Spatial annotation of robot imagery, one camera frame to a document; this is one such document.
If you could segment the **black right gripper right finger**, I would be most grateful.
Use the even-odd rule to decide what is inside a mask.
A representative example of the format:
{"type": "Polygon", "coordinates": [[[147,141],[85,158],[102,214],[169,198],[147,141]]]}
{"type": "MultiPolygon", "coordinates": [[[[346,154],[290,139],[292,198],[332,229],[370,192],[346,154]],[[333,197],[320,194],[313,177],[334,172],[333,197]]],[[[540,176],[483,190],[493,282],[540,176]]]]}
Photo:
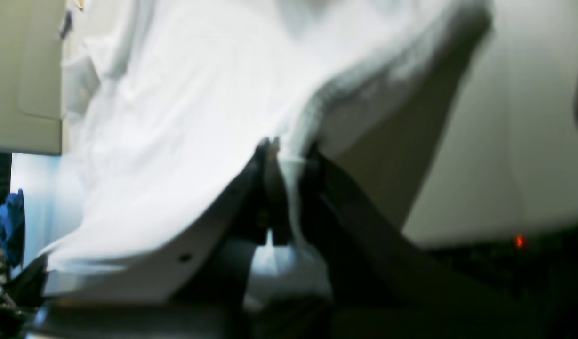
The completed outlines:
{"type": "Polygon", "coordinates": [[[409,242],[314,146],[299,184],[301,229],[323,256],[331,339],[544,339],[537,316],[409,242]]]}

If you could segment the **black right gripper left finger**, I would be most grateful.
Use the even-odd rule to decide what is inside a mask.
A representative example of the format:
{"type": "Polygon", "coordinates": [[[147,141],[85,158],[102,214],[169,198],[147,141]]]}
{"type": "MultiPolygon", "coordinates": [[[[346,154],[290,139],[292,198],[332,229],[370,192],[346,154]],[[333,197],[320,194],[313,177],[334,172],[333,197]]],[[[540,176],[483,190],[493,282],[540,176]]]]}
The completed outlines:
{"type": "Polygon", "coordinates": [[[47,303],[32,339],[249,339],[242,311],[267,230],[289,240],[277,154],[264,139],[246,167],[181,234],[124,272],[47,303]]]}

